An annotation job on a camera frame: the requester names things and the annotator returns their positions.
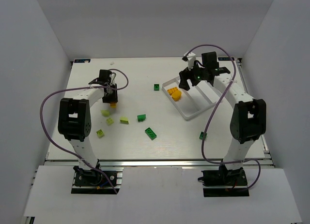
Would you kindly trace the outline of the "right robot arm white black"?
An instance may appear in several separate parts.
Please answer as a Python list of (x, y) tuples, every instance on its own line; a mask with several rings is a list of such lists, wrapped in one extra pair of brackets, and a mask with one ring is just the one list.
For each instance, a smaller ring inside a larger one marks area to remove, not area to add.
[(199, 180), (207, 187), (235, 187), (243, 176), (248, 150), (266, 131), (266, 103), (247, 94), (234, 81), (235, 73), (219, 66), (216, 52), (204, 53), (202, 64), (191, 52), (185, 53), (182, 59), (187, 62), (187, 67), (179, 73), (179, 88), (188, 91), (189, 83), (196, 86), (206, 81), (221, 93), (220, 99), (226, 99), (233, 108), (229, 150), (218, 164), (218, 170), (204, 171)]

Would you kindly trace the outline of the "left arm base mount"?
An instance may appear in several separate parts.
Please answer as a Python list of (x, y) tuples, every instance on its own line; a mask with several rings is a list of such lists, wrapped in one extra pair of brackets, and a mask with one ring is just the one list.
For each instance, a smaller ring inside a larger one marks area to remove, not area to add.
[(71, 194), (113, 194), (116, 195), (107, 178), (93, 169), (74, 166)]

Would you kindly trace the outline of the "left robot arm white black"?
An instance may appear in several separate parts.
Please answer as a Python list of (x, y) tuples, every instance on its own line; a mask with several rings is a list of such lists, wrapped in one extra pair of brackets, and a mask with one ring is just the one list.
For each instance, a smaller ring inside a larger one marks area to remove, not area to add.
[(89, 134), (92, 129), (90, 109), (101, 100), (103, 103), (116, 106), (118, 102), (116, 74), (111, 70), (99, 71), (99, 77), (89, 84), (103, 88), (86, 89), (74, 98), (63, 98), (60, 101), (58, 131), (72, 145), (74, 153), (81, 157), (79, 166), (74, 167), (78, 181), (86, 186), (97, 186), (106, 183), (106, 178), (97, 170), (99, 160), (95, 157)]

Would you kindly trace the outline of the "light green wedge lego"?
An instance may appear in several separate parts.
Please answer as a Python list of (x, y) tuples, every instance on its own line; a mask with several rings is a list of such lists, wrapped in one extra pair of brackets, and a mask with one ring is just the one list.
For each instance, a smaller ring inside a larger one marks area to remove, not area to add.
[(120, 123), (122, 124), (129, 124), (129, 120), (127, 117), (120, 117)]

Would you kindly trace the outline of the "orange 2x4 lego brick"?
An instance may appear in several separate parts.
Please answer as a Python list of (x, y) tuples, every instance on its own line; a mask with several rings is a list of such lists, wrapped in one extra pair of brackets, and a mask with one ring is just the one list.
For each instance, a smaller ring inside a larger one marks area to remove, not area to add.
[(177, 87), (173, 87), (173, 88), (170, 88), (167, 90), (167, 93), (169, 95), (172, 95), (174, 92), (178, 91), (178, 88)]

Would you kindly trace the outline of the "dark green 2x2 lego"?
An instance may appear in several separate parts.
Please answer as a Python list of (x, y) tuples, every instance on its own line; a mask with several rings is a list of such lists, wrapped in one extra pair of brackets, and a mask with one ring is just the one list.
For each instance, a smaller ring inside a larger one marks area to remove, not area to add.
[(204, 132), (201, 132), (200, 133), (200, 136), (199, 136), (199, 139), (200, 140), (203, 140), (204, 138), (206, 138), (207, 137), (207, 134), (204, 134)]

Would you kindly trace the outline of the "dark green 2x4 lego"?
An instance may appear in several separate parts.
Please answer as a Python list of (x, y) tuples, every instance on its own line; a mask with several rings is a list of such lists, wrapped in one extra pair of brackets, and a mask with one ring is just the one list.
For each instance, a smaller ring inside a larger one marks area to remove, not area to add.
[(146, 130), (145, 130), (145, 133), (148, 135), (148, 137), (151, 139), (151, 140), (154, 140), (157, 135), (155, 134), (155, 132), (150, 128), (148, 127)]

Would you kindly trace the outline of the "dark green square lego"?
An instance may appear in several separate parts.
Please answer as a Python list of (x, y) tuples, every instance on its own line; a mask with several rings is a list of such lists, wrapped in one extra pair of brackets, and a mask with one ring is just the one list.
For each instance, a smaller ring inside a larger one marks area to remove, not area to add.
[(159, 91), (160, 85), (159, 84), (154, 84), (154, 91)]

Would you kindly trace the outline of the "orange round lego piece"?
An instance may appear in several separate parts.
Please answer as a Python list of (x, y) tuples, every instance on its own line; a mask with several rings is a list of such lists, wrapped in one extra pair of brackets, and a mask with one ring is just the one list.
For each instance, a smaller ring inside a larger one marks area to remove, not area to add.
[(177, 102), (181, 99), (182, 97), (182, 92), (180, 90), (176, 90), (172, 95), (171, 95), (172, 99)]

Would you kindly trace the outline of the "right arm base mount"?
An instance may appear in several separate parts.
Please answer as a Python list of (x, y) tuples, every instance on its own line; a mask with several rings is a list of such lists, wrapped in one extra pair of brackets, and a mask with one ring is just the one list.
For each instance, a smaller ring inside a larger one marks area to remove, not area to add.
[(204, 197), (249, 197), (244, 169), (239, 175), (228, 177), (219, 170), (204, 170), (198, 181), (203, 184)]

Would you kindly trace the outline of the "dark green sloped lego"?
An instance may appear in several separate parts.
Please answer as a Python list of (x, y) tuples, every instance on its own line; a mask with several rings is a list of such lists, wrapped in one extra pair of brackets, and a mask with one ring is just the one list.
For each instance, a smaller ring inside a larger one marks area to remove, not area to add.
[(138, 122), (145, 121), (146, 120), (146, 115), (145, 114), (137, 115), (137, 120), (138, 120)]

